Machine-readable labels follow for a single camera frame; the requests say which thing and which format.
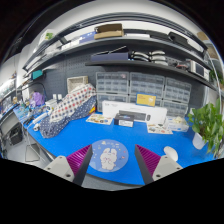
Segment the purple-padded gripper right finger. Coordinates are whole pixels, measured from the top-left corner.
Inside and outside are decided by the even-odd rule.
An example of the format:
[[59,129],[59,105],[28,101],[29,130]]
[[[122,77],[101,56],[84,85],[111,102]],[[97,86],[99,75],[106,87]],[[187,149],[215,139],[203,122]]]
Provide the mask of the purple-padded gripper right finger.
[[135,157],[145,184],[152,183],[182,169],[169,155],[159,156],[140,145],[135,145]]

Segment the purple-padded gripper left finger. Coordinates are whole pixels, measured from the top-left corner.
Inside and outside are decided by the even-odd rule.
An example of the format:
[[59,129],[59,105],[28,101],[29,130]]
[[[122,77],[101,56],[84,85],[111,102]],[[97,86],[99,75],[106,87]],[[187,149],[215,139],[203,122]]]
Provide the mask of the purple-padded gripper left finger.
[[81,186],[91,157],[92,145],[87,145],[67,157],[56,157],[44,170]]

